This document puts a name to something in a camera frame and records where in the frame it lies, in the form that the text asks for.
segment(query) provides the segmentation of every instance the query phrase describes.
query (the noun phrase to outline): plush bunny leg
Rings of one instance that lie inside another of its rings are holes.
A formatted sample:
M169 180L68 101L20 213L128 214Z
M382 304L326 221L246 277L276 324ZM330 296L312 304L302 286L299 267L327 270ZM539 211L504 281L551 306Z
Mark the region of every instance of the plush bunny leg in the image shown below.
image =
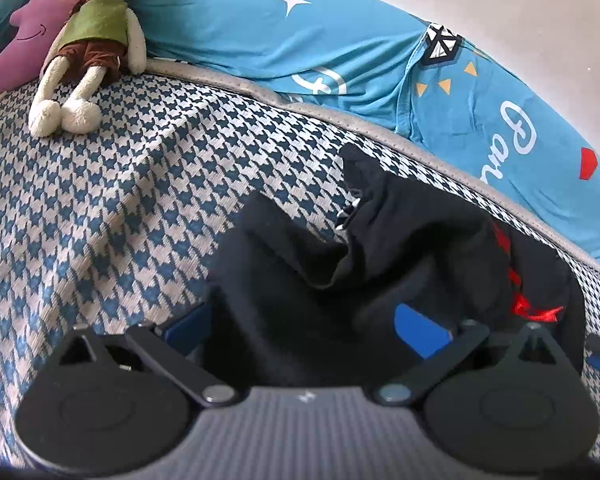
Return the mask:
M52 97L68 68L69 60L59 56L49 63L42 76L29 110L29 131L34 137L47 137L60 126L60 105Z
M83 135L100 126L100 108L88 99L98 89L107 73L105 66L90 66L78 86L62 105L62 129Z

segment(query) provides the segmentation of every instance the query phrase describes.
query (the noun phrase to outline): black cloth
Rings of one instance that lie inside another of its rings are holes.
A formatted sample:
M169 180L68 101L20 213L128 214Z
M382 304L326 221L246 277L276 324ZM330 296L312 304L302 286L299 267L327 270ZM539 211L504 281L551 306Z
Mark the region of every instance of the black cloth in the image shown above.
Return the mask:
M321 240L258 193L220 240L207 370L240 389L378 386L420 360L394 329L398 304L450 330L471 318L517 332L526 323L512 313L517 291L534 309L564 308L547 325L582 370L584 300L555 250L459 196L383 171L352 144L340 155L361 198L346 243Z

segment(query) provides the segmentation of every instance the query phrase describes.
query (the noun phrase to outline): plush bunny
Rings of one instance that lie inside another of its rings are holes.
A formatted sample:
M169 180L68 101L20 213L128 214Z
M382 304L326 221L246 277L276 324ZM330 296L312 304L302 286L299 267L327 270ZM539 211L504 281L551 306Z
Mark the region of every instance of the plush bunny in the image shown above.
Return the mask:
M80 0L46 56L29 111L31 134L49 136L58 126L73 134L96 130L100 108L88 99L101 83L120 78L125 60L131 73L144 72L146 45L134 12L125 0ZM53 101L61 80L79 80L62 107Z

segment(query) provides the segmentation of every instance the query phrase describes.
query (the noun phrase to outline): metal screw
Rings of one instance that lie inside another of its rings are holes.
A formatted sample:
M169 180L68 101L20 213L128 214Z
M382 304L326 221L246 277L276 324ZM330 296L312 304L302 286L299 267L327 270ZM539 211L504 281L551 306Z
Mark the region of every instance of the metal screw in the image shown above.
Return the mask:
M411 397L411 390L404 384L385 384L378 390L378 395L386 402L404 402Z
M233 399L235 390L227 384L214 384L213 386L207 386L202 391L202 396L206 402L228 402Z

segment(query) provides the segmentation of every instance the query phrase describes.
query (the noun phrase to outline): houndstooth fabric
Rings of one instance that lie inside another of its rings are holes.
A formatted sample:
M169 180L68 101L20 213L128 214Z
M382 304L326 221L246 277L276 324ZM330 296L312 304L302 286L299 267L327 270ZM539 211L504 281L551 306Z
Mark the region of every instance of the houndstooth fabric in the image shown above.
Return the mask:
M100 91L98 133L33 139L33 84L0 101L0 460L20 463L11 419L44 359L76 322L120 332L161 322L202 293L208 259L253 189L333 237L350 198L339 148L459 195L547 243L458 184L357 134L250 98L161 76ZM61 99L68 88L60 89ZM600 273L558 251L600 334ZM583 380L600 408L600 375ZM600 439L592 451L600 459Z

